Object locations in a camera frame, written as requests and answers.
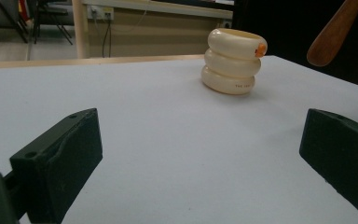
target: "white tabletop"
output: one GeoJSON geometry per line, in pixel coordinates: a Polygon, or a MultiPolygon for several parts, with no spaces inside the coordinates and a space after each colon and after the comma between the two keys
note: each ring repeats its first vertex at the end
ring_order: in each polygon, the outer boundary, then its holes
{"type": "Polygon", "coordinates": [[[309,108],[358,122],[358,86],[267,56],[251,94],[233,96],[202,84],[203,65],[0,69],[0,172],[49,127],[96,107],[103,160],[65,224],[357,224],[298,150],[309,108]]]}

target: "wooden handle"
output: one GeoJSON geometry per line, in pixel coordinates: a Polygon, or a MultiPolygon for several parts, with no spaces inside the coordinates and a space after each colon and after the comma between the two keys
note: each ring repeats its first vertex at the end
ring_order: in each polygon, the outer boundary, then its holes
{"type": "Polygon", "coordinates": [[[326,66],[336,57],[358,14],[358,0],[345,0],[308,50],[308,62],[326,66]]]}

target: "cream ring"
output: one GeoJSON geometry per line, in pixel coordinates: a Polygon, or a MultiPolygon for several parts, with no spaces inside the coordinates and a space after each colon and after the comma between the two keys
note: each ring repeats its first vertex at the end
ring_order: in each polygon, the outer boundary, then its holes
{"type": "Polygon", "coordinates": [[[232,29],[214,29],[208,36],[209,47],[231,58],[252,60],[267,52],[267,41],[260,35],[232,29]]]}
{"type": "Polygon", "coordinates": [[[205,52],[206,65],[216,73],[230,77],[252,77],[260,71],[260,59],[239,60],[228,58],[208,49],[205,52]]]}
{"type": "Polygon", "coordinates": [[[206,65],[202,69],[201,79],[211,89],[233,95],[248,93],[255,85],[255,77],[225,77],[206,65]]]}

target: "ring stack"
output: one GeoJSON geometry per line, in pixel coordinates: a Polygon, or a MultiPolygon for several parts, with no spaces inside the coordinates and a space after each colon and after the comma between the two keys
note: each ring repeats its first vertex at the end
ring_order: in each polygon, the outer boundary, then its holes
{"type": "Polygon", "coordinates": [[[259,36],[233,29],[214,29],[208,36],[202,82],[227,94],[245,94],[255,85],[267,52],[267,41],[259,36]]]}

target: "electrical outlet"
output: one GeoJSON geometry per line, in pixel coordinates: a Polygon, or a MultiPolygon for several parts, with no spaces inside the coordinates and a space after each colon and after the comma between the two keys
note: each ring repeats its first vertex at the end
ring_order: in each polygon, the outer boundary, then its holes
{"type": "Polygon", "coordinates": [[[221,25],[223,28],[230,29],[232,26],[232,20],[223,20],[223,23],[221,25]]]}
{"type": "Polygon", "coordinates": [[[112,7],[87,5],[87,18],[96,20],[113,20],[114,10],[112,7]]]}

